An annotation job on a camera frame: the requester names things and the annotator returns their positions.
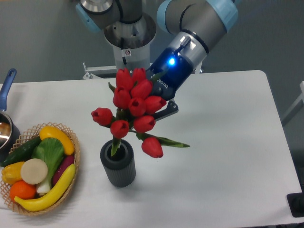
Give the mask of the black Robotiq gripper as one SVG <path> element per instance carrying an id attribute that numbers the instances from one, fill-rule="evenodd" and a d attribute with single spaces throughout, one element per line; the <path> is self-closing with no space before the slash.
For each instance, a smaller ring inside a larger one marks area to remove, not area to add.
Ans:
<path id="1" fill-rule="evenodd" d="M 152 80 L 153 87 L 150 95 L 160 96 L 166 101 L 169 100 L 165 109 L 152 115 L 155 120 L 162 120 L 179 111 L 173 98 L 176 91 L 193 71 L 193 64 L 182 55 L 182 50 L 181 47 L 176 50 L 171 47 L 166 48 L 146 70 L 148 79 L 153 79 L 158 73 L 162 74 L 161 77 Z"/>

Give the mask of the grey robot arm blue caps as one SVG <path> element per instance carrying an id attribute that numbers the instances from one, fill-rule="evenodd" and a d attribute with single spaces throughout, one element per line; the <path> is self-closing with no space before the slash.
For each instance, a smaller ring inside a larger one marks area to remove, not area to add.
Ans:
<path id="1" fill-rule="evenodd" d="M 154 115 L 160 120 L 178 111 L 176 91 L 238 19 L 234 0 L 166 0 L 153 19 L 140 0 L 82 0 L 76 5 L 92 32 L 103 31 L 115 65 L 85 68 L 85 78 L 114 77 L 118 69 L 145 68 L 147 77 L 164 72 L 152 94 L 168 101 Z"/>

